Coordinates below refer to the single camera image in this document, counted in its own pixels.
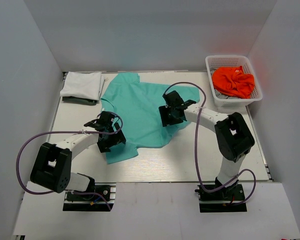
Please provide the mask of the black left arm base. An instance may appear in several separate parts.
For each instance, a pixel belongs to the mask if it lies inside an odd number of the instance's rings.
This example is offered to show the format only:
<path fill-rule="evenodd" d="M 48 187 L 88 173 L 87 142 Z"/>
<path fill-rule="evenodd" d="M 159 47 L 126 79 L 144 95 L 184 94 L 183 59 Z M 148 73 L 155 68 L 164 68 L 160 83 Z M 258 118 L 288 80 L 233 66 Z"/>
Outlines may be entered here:
<path fill-rule="evenodd" d="M 96 183 L 89 179 L 87 190 L 83 193 L 68 191 L 63 201 L 64 212 L 110 212 L 115 203 L 116 184 Z"/>

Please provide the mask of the teal t shirt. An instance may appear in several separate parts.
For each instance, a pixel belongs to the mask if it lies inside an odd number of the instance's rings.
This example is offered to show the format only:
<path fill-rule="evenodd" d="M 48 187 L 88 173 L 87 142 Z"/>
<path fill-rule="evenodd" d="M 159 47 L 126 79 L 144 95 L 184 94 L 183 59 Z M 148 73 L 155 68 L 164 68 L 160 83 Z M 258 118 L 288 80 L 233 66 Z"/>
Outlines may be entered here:
<path fill-rule="evenodd" d="M 141 82 L 137 73 L 119 73 L 110 81 L 101 97 L 105 111 L 118 114 L 123 120 L 125 144 L 110 148 L 106 153 L 108 164 L 134 158 L 139 148 L 162 148 L 179 130 L 189 125 L 162 125 L 159 107 L 165 105 L 163 93 L 166 84 Z"/>

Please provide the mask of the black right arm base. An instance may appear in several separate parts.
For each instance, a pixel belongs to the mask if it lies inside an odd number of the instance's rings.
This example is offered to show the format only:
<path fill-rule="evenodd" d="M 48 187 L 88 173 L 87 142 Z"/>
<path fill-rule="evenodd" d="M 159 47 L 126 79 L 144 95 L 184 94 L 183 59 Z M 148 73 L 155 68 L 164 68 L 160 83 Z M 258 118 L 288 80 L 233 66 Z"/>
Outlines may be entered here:
<path fill-rule="evenodd" d="M 194 192 L 199 198 L 200 213 L 244 213 L 247 212 L 243 186 L 237 184 L 230 189 L 222 189 L 216 192 L 208 193 L 200 185 Z"/>

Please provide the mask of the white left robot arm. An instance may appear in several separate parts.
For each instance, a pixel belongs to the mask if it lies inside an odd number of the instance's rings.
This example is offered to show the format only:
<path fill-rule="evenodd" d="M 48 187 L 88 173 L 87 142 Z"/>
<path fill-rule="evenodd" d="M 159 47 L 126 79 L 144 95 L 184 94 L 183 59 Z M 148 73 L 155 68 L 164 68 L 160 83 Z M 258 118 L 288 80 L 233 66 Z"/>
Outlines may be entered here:
<path fill-rule="evenodd" d="M 100 153 L 109 153 L 118 144 L 125 144 L 121 119 L 110 111 L 102 111 L 98 118 L 84 124 L 84 129 L 58 143 L 43 143 L 30 174 L 30 181 L 55 193 L 77 191 L 84 199 L 95 196 L 96 187 L 89 176 L 71 172 L 72 160 L 92 145 Z"/>

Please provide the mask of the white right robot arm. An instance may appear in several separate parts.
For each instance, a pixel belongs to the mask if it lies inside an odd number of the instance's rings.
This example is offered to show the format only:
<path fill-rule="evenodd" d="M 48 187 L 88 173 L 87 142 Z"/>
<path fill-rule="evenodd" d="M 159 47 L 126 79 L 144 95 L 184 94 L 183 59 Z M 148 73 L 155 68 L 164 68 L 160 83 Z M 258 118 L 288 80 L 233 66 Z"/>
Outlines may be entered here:
<path fill-rule="evenodd" d="M 206 193 L 214 193 L 226 200 L 234 193 L 239 176 L 246 171 L 241 170 L 243 160 L 255 145 L 255 139 L 243 116 L 220 113 L 204 107 L 194 100 L 184 101 L 177 91 L 164 93 L 165 105 L 160 106 L 159 113 L 163 127 L 181 124 L 185 121 L 195 123 L 194 161 L 201 188 Z M 222 154 L 220 171 L 215 179 L 216 187 L 207 189 L 202 182 L 198 163 L 198 136 L 202 126 L 216 135 L 218 149 Z"/>

